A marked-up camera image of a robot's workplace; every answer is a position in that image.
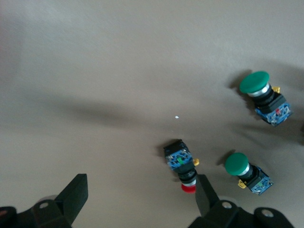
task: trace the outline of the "screw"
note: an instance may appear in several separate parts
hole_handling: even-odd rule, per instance
[[[231,205],[230,203],[228,203],[228,202],[223,202],[223,203],[222,203],[222,206],[223,206],[224,208],[226,208],[226,209],[232,208],[232,205]]]
[[[46,208],[47,206],[48,206],[48,203],[41,203],[39,208],[43,209],[43,208]]]
[[[2,210],[2,211],[0,211],[0,217],[3,216],[3,215],[6,215],[7,213],[8,213],[7,210]]]
[[[270,210],[263,209],[262,214],[265,215],[266,217],[272,218],[274,215]]]
[[[194,164],[195,166],[198,166],[198,165],[200,164],[199,162],[200,162],[200,161],[199,161],[198,158],[193,159],[193,164]]]

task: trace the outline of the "green push button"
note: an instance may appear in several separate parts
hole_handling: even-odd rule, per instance
[[[254,72],[243,79],[239,89],[244,94],[252,94],[263,89],[269,80],[269,74],[265,71]]]
[[[225,168],[227,173],[232,176],[238,176],[248,166],[248,158],[243,153],[234,153],[230,155],[225,163]]]

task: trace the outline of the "green mushroom button cap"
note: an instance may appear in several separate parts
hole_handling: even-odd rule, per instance
[[[239,89],[244,94],[252,94],[263,89],[269,80],[269,74],[265,71],[254,72],[243,79]]]
[[[234,153],[230,155],[225,162],[225,168],[227,173],[233,176],[240,175],[242,172],[245,171],[247,166],[248,158],[243,153]]]

